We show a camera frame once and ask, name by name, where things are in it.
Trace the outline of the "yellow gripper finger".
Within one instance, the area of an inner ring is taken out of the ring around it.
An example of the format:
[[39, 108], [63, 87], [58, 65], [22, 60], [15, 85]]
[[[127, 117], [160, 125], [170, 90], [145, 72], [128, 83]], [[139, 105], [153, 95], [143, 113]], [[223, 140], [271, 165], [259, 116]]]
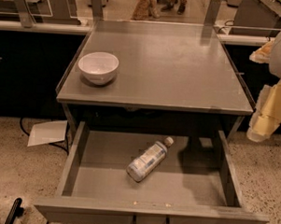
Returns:
[[270, 61], [270, 54], [273, 47], [273, 40], [267, 42], [249, 55], [249, 60], [255, 63], [263, 64]]
[[273, 86], [265, 85], [260, 91], [246, 137], [254, 142], [263, 142], [272, 136], [280, 124], [281, 80]]

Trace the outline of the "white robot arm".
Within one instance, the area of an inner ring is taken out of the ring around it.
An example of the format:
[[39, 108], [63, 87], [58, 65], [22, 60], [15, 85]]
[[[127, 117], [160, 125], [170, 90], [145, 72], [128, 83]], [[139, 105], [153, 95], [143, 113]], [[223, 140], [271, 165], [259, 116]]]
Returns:
[[276, 84], [265, 85], [260, 91], [249, 121], [246, 137], [259, 143], [271, 137], [281, 124], [281, 32], [273, 41], [252, 52], [249, 59], [269, 64], [270, 73], [279, 78]]

